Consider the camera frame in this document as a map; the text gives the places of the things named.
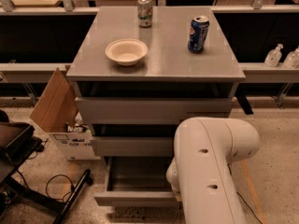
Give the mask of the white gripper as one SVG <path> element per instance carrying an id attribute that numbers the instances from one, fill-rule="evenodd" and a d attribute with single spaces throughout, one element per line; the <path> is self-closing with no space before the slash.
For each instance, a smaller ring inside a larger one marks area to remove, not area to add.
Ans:
<path id="1" fill-rule="evenodd" d="M 181 202 L 181 193 L 180 193 L 180 186 L 178 182 L 178 169 L 176 165 L 176 161 L 172 160 L 167 171 L 166 171 L 166 180 L 171 186 L 172 191 L 175 194 L 175 197 L 178 202 Z"/>

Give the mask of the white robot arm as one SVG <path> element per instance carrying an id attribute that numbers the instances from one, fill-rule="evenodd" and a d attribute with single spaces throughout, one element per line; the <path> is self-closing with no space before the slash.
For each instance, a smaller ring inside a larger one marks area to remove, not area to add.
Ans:
<path id="1" fill-rule="evenodd" d="M 191 118 L 177 127 L 166 178 L 186 224 L 247 224 L 228 165 L 254 156 L 260 135 L 241 119 Z"/>

